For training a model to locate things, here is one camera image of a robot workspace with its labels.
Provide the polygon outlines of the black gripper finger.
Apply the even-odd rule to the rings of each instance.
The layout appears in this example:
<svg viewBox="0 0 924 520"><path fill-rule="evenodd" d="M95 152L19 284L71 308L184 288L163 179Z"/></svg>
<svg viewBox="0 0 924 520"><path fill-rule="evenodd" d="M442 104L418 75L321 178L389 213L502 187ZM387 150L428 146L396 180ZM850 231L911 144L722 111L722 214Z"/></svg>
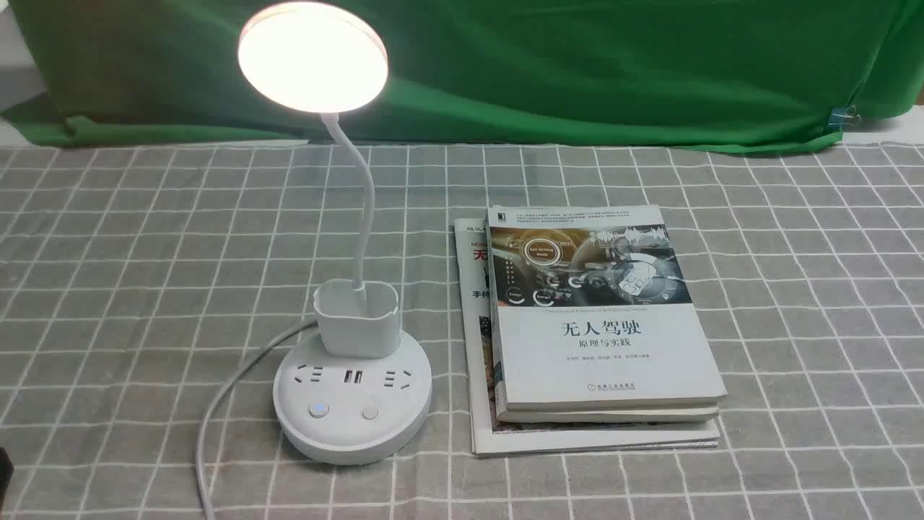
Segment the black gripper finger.
<svg viewBox="0 0 924 520"><path fill-rule="evenodd" d="M12 478L14 476L14 464L7 450L0 448L0 499L6 499L9 492Z"/></svg>

